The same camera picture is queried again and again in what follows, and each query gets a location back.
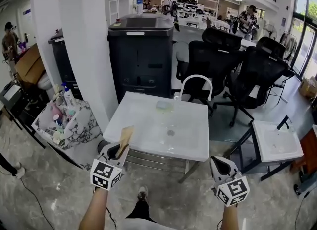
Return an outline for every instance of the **spray bottle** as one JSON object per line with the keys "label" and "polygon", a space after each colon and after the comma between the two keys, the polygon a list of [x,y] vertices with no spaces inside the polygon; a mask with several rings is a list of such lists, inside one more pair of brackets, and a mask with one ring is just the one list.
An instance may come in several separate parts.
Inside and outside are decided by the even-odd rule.
{"label": "spray bottle", "polygon": [[70,109],[72,110],[76,110],[77,108],[77,104],[76,104],[76,100],[74,98],[73,93],[71,92],[71,90],[67,87],[66,83],[62,83],[62,86],[65,87],[65,93],[64,93],[64,97],[65,100],[67,102],[67,105]]}

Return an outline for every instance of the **marble floor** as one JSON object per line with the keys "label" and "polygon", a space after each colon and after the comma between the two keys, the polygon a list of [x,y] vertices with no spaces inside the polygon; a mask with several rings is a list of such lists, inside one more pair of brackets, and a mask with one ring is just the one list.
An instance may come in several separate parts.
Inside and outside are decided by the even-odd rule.
{"label": "marble floor", "polygon": [[[25,131],[2,118],[0,151],[12,163],[20,161],[26,168],[25,185],[38,197],[43,211],[56,230],[76,230],[83,217],[93,187],[89,173],[61,158],[49,146],[41,148]],[[221,155],[231,143],[210,141],[210,155]],[[259,182],[260,174],[248,175],[251,192],[239,204],[239,222],[246,219],[248,230],[294,229],[297,210],[303,195],[292,190],[297,175],[288,170]],[[208,162],[183,184],[181,176],[126,165],[119,185],[111,190],[108,207],[120,221],[134,208],[140,185],[149,188],[150,215],[160,224],[180,230],[216,229],[222,218],[223,205],[211,191],[214,181]],[[309,230],[317,219],[317,189],[304,200],[297,221],[298,230]],[[0,220],[8,230],[49,230],[32,194],[21,181],[0,174]],[[107,230],[114,229],[108,215]]]}

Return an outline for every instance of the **toilet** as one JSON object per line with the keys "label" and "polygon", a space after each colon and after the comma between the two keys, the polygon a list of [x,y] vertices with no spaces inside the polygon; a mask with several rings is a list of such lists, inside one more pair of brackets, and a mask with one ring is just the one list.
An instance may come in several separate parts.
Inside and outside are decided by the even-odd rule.
{"label": "toilet", "polygon": [[46,73],[44,73],[43,76],[40,78],[38,82],[38,88],[46,91],[49,100],[53,98],[55,91]]}

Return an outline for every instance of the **black pants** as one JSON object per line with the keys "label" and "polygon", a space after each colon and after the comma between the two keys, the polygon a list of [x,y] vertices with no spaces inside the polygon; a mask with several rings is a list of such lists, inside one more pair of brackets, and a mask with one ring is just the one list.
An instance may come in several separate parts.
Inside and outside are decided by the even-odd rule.
{"label": "black pants", "polygon": [[154,220],[150,218],[149,205],[146,201],[138,201],[132,213],[126,218],[127,219],[144,219],[144,220],[155,222]]}
{"label": "black pants", "polygon": [[7,171],[9,171],[13,176],[16,175],[17,170],[5,159],[5,157],[0,153],[0,165]]}

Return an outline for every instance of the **water bottle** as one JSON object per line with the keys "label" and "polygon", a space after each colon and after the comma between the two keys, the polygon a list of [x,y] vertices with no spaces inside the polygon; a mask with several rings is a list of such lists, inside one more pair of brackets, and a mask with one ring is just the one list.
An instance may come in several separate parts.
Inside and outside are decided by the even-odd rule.
{"label": "water bottle", "polygon": [[143,13],[143,0],[137,0],[137,14],[141,15]]}

